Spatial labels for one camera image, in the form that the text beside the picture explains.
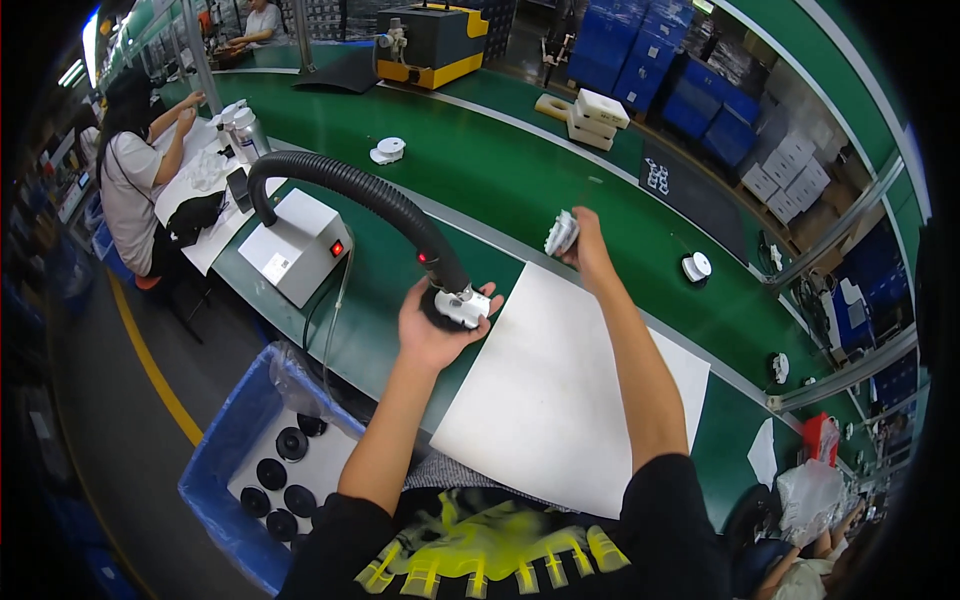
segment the black round part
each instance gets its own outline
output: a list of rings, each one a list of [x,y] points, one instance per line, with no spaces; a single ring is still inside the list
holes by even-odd
[[[308,438],[322,436],[326,431],[326,421],[316,417],[307,417],[306,415],[297,415],[297,426]]]
[[[240,506],[253,518],[263,518],[270,512],[270,498],[259,488],[244,488],[240,492]]]
[[[267,531],[277,541],[290,541],[297,534],[297,518],[283,509],[267,515]]]
[[[296,516],[310,518],[317,510],[317,498],[304,486],[296,484],[283,491],[283,503]]]
[[[294,554],[300,552],[303,548],[303,545],[306,544],[306,541],[310,538],[307,534],[297,534],[293,541],[290,542],[290,551]]]
[[[306,454],[308,441],[297,427],[284,427],[276,436],[276,453],[288,461],[298,461]]]
[[[261,486],[275,492],[287,485],[287,469],[276,458],[265,458],[256,465],[256,479]]]

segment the woman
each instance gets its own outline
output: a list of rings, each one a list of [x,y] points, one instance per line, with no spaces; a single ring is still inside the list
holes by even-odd
[[[267,0],[250,0],[246,33],[227,43],[231,48],[240,50],[248,45],[251,48],[286,46],[290,43],[290,39],[287,37],[283,16],[276,4]]]
[[[179,262],[166,229],[154,214],[152,190],[170,182],[180,169],[183,138],[204,99],[195,91],[150,122],[151,86],[142,72],[128,69],[107,90],[108,111],[97,151],[97,181],[113,244],[128,269],[144,277],[169,273]],[[176,122],[166,153],[150,144]]]
[[[100,123],[89,104],[81,104],[73,114],[70,124],[73,129],[73,154],[77,156],[80,168],[95,175],[97,166],[97,136]]]

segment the white container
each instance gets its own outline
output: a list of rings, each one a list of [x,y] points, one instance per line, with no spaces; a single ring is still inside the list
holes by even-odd
[[[630,124],[630,117],[623,105],[607,96],[601,96],[588,89],[581,89],[577,94],[577,102],[584,109],[584,115],[596,119],[601,123],[625,129]]]

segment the yellow floor line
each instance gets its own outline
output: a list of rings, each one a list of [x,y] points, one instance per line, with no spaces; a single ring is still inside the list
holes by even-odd
[[[154,384],[154,389],[156,389],[160,399],[163,400],[163,405],[167,407],[170,416],[183,430],[183,434],[190,440],[190,443],[196,446],[204,438],[204,432],[187,414],[186,409],[180,404],[174,391],[170,389],[170,384],[167,383],[163,373],[160,372],[159,367],[154,362],[154,357],[151,356],[147,345],[144,344],[143,337],[140,336],[140,330],[136,326],[136,321],[133,320],[133,314],[130,312],[130,306],[127,304],[127,298],[124,296],[120,282],[109,271],[107,271],[107,276],[110,279],[110,289],[113,291],[117,309],[120,311],[120,318],[123,319],[123,325],[127,329],[127,335],[130,336],[130,341],[133,344],[133,349],[136,350],[137,357],[140,359],[140,364],[143,365],[143,370],[150,377],[150,382]]]

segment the white paper sheet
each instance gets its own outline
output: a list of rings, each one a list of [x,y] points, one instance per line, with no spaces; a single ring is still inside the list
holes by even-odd
[[[680,389],[692,448],[709,364],[651,334]],[[630,439],[596,298],[527,263],[430,445],[522,492],[619,518]]]
[[[183,201],[197,196],[206,196],[216,190],[227,190],[227,208],[220,214],[217,223],[213,227],[201,231],[196,244],[182,250],[190,262],[204,275],[210,270],[213,261],[217,259],[220,252],[224,251],[224,248],[227,247],[227,244],[229,244],[233,236],[236,235],[236,232],[247,223],[247,220],[250,219],[254,213],[252,208],[246,213],[240,212],[227,187],[227,175],[235,171],[238,166],[243,167],[247,173],[249,173],[251,169],[249,164],[241,165],[236,156],[227,162],[227,169],[209,189],[205,191],[198,190],[190,183],[190,179],[186,176],[191,170],[190,166],[201,160],[203,152],[216,152],[218,150],[220,150],[220,143],[213,141],[208,144],[205,149],[202,149],[201,152],[191,157],[189,161],[185,161],[174,178],[156,197],[156,204],[154,205],[154,214],[162,224],[166,225],[170,221],[170,217],[177,210],[177,207],[180,206],[180,203]],[[286,178],[269,178],[267,180],[267,195],[270,196],[276,192],[285,181]]]
[[[774,452],[774,420],[773,417],[763,422],[756,432],[754,444],[747,452],[747,460],[754,468],[756,481],[773,491],[774,479],[777,477],[777,453]]]

